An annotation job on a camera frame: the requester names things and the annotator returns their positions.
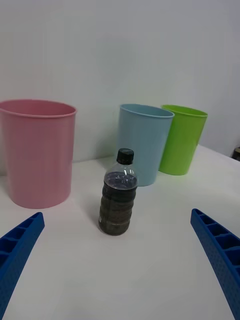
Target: black bottle cap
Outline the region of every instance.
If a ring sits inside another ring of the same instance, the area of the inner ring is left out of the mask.
[[[126,148],[119,149],[116,160],[121,165],[131,165],[134,160],[133,150]]]

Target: table surface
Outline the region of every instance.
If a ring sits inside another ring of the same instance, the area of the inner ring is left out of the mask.
[[[45,229],[3,320],[231,320],[208,258],[190,224],[198,208],[240,237],[240,162],[198,146],[189,173],[159,172],[139,187],[128,231],[98,228],[106,168],[73,164],[72,191],[42,210]],[[37,210],[14,204],[0,178],[0,235]]]

